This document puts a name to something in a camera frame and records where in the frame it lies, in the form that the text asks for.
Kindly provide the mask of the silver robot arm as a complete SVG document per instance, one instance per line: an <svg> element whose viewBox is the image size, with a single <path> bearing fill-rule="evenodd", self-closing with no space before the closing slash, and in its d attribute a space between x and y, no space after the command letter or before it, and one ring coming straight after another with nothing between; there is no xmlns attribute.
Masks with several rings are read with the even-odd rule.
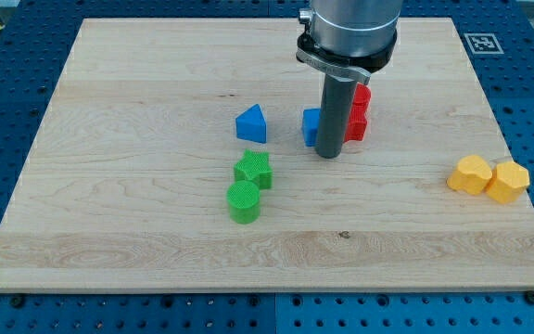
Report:
<svg viewBox="0 0 534 334"><path fill-rule="evenodd" d="M402 0L311 0L310 35L333 54L361 58L395 41Z"/></svg>

